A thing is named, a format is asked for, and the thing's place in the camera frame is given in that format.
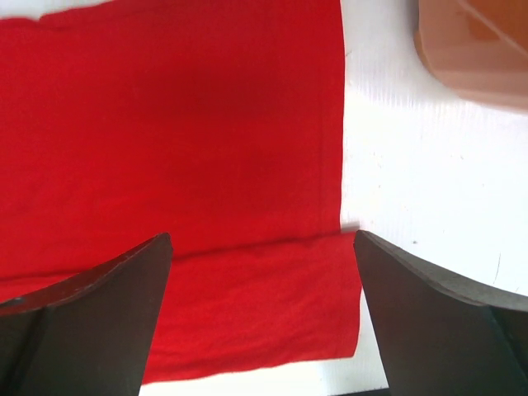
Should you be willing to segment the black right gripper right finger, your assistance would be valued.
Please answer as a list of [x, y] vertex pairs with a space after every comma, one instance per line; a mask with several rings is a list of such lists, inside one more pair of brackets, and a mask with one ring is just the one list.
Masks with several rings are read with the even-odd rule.
[[390, 395], [525, 395], [527, 298], [360, 231], [356, 260]]

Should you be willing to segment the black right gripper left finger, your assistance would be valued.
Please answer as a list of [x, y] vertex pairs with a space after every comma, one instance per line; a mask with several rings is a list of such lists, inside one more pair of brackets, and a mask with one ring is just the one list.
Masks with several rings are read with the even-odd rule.
[[1, 304], [3, 395], [136, 395], [172, 262], [169, 234]]

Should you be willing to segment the red t shirt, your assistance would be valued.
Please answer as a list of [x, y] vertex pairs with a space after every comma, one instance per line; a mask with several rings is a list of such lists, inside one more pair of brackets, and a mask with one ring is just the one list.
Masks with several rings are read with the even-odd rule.
[[337, 1], [110, 1], [1, 22], [1, 296], [159, 233], [146, 382], [350, 357]]

